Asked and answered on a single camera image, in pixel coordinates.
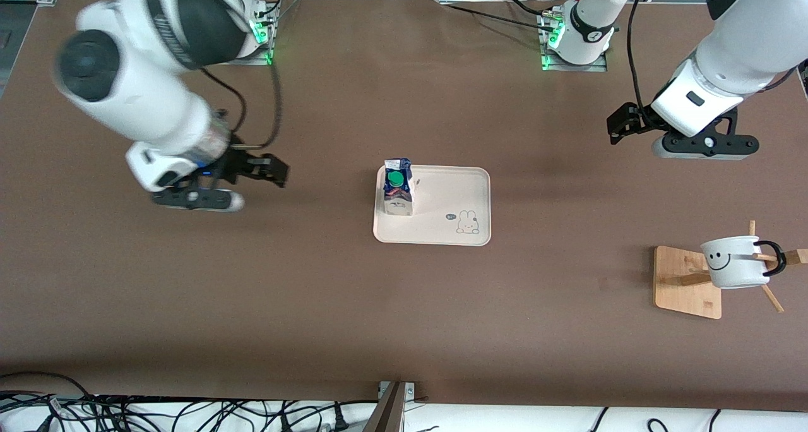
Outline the blue white milk carton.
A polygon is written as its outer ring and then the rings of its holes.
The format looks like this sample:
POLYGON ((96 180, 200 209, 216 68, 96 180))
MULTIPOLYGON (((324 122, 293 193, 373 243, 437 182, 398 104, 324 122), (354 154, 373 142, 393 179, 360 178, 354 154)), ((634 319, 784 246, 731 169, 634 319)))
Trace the blue white milk carton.
POLYGON ((408 158, 394 158, 384 161, 382 176, 384 213, 410 217, 415 213, 415 180, 412 161, 408 158))

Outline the white smiley face cup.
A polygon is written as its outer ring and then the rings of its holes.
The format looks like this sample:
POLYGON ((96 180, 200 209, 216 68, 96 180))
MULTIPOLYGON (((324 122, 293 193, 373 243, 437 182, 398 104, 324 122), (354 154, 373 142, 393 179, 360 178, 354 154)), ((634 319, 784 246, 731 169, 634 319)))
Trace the white smiley face cup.
POLYGON ((713 285, 722 290, 738 290, 767 285, 771 277, 786 268, 786 256, 778 243, 758 236, 735 236, 702 243, 701 251, 707 262, 713 285), (773 267, 758 259, 762 247, 773 251, 773 267))

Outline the wooden cup stand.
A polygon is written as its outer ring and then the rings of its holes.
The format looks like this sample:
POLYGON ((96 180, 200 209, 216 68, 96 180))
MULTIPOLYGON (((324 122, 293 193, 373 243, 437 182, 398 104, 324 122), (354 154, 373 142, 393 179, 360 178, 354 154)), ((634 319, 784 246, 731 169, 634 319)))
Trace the wooden cup stand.
MULTIPOLYGON (((757 236, 756 221, 749 222, 747 234, 742 234, 742 236, 748 234, 757 236)), ((761 249, 764 254, 757 258, 766 260, 768 267, 773 267, 773 251, 769 247, 761 249)), ((788 251, 782 248, 782 250, 786 256, 786 268, 808 266, 808 248, 788 251)), ((658 246, 654 249, 653 268, 653 303, 656 308, 704 319, 721 319, 723 314, 722 291, 724 290, 713 285, 701 248, 699 251, 688 251, 675 247, 658 246)), ((784 312, 785 309, 768 284, 751 288, 762 290, 775 311, 784 312)))

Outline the white rabbit print tray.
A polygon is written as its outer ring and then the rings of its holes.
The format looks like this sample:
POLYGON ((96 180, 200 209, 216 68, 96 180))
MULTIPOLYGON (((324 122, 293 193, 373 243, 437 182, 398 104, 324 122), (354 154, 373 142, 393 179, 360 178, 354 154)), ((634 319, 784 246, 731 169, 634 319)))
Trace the white rabbit print tray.
POLYGON ((386 169, 376 173, 373 236, 382 243, 482 247, 491 239, 489 173, 479 167, 412 166, 412 216, 384 212, 386 169))

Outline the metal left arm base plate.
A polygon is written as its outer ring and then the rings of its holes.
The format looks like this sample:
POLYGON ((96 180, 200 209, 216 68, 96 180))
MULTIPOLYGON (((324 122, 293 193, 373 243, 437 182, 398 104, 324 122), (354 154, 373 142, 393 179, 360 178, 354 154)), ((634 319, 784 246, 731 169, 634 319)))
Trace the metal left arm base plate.
POLYGON ((540 42, 540 62, 543 71, 568 71, 581 73, 604 73, 608 70, 605 52, 601 52, 597 60, 589 64, 574 64, 563 59, 554 49, 571 29, 566 27, 563 21, 562 6, 552 6, 550 9, 543 9, 536 16, 539 27, 549 27, 550 31, 538 30, 540 42))

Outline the small metal corner bracket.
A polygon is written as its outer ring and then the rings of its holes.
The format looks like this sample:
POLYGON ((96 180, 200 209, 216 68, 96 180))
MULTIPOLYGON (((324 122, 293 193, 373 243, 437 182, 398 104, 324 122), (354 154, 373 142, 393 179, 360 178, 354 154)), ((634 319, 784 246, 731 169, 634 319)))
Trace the small metal corner bracket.
MULTIPOLYGON (((392 382, 389 381, 382 381, 381 383, 378 384, 378 390, 377 390, 378 400, 381 400, 381 398, 384 397, 384 394, 386 394, 386 391, 391 386, 391 384, 392 382)), ((402 382, 402 386, 404 386, 406 392, 406 394, 404 395, 406 402, 413 402, 413 400, 415 400, 415 384, 413 382, 402 382)))

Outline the aluminium profile post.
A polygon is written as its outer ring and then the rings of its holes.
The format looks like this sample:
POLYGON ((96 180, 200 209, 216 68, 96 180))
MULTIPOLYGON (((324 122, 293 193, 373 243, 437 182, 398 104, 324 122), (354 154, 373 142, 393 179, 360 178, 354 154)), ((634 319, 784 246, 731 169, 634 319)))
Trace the aluminium profile post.
POLYGON ((401 381, 392 382, 375 406, 362 432, 402 432, 406 394, 401 381))

